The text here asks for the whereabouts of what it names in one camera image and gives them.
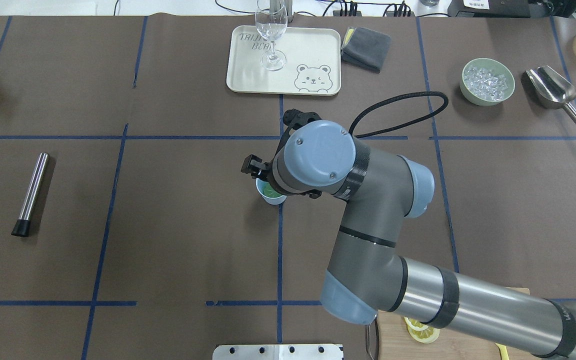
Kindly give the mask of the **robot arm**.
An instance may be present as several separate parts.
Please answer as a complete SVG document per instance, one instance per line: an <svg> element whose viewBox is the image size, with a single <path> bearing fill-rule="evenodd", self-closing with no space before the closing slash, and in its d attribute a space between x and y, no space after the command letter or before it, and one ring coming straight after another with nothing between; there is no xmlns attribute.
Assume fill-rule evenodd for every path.
<svg viewBox="0 0 576 360"><path fill-rule="evenodd" d="M320 302L331 315L369 325L379 311L448 328L545 360L576 360L576 301L558 303L407 259L395 247L404 219L432 201L429 168L374 149L334 121L316 120L282 136L264 162L241 171L282 195L328 193L345 202Z"/></svg>

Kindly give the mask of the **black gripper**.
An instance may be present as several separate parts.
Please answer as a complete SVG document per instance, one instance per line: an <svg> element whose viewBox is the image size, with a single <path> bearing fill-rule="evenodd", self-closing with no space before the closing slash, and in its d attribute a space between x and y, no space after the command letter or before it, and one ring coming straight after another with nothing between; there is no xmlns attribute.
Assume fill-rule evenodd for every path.
<svg viewBox="0 0 576 360"><path fill-rule="evenodd" d="M241 172L249 174L254 179L266 181L274 191L285 196L307 196L311 199L318 199L323 192L318 189L297 189L290 185L288 180L282 177L282 171L274 162L263 162L256 155L248 155L241 166Z"/></svg>

